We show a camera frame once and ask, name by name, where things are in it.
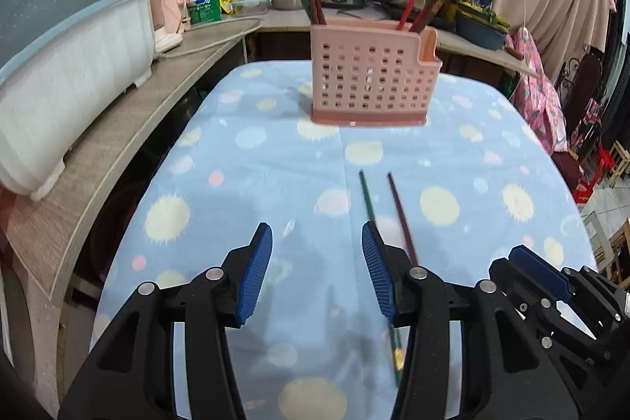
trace green chopstick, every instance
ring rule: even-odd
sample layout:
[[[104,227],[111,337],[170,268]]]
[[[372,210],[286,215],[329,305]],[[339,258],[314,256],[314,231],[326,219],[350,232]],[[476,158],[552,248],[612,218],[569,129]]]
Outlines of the green chopstick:
[[[363,170],[359,171],[358,177],[361,180],[361,190],[363,190],[363,199],[365,200],[365,208],[367,209],[367,217],[371,222],[376,224],[376,216],[374,216],[374,208],[372,207],[372,200],[370,200],[370,191],[367,188],[367,182],[365,181],[365,175]],[[394,369],[394,377],[396,378],[396,386],[400,386],[402,380],[402,366],[404,365],[404,357],[402,357],[402,343],[400,340],[400,334],[398,330],[394,328],[390,323],[387,323],[389,330],[389,343],[392,349],[392,364]]]

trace blue gripper pad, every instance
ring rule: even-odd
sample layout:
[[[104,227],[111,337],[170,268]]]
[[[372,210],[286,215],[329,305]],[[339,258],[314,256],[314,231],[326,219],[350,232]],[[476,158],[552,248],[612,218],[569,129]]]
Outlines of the blue gripper pad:
[[[508,260],[552,294],[550,299],[568,303],[573,297],[573,285],[568,278],[527,247],[512,248]]]
[[[239,285],[239,302],[236,306],[234,316],[243,325],[245,321],[254,313],[258,293],[263,284],[267,264],[272,255],[273,235],[271,226],[260,223],[254,237],[250,243],[252,255],[250,263],[243,274]]]
[[[390,323],[393,323],[398,315],[394,282],[380,253],[385,248],[384,244],[372,233],[368,223],[363,225],[363,230],[361,231],[361,246],[363,247],[363,255],[365,256],[367,269],[370,272],[372,285],[376,292],[376,298],[379,301],[380,312],[387,317]]]

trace green container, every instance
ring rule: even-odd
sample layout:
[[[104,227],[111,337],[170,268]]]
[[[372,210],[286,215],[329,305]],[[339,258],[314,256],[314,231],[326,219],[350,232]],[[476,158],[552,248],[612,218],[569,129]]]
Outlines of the green container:
[[[188,5],[191,24],[202,22],[216,22],[221,19],[221,4],[219,0],[196,0]]]

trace metal screw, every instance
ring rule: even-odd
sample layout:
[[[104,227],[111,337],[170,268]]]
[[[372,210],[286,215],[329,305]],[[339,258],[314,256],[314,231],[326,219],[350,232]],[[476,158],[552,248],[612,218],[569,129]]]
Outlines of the metal screw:
[[[417,268],[411,268],[409,270],[409,275],[413,278],[413,279],[424,279],[428,276],[428,272],[425,268],[421,268],[421,267],[417,267]]]
[[[138,287],[138,293],[143,296],[148,296],[156,289],[156,286],[153,285],[150,281],[145,281],[143,284]]]
[[[485,279],[480,282],[479,288],[483,290],[486,294],[492,294],[497,291],[497,285],[495,285],[495,282],[490,281],[489,279]]]
[[[223,269],[221,268],[210,268],[206,271],[206,278],[212,281],[217,281],[223,277]]]

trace blue bowl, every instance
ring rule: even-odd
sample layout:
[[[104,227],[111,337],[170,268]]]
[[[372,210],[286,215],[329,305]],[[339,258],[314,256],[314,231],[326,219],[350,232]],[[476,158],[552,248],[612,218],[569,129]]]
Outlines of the blue bowl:
[[[499,31],[483,22],[472,19],[458,12],[455,19],[458,34],[466,38],[469,42],[496,51],[503,46],[506,32]]]

